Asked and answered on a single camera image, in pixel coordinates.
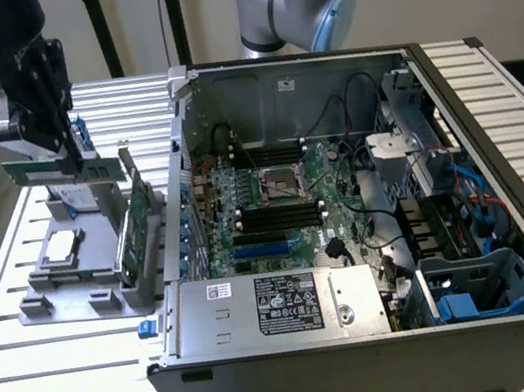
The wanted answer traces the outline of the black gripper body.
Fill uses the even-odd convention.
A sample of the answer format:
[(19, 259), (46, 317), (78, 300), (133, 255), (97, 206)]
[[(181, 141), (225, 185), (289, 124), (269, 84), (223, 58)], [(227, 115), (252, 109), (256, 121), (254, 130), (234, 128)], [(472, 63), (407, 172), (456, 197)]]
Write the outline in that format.
[(15, 50), (0, 52), (0, 145), (26, 154), (18, 110), (34, 115), (37, 125), (53, 135), (45, 100), (71, 96), (65, 56), (58, 39), (41, 35)]

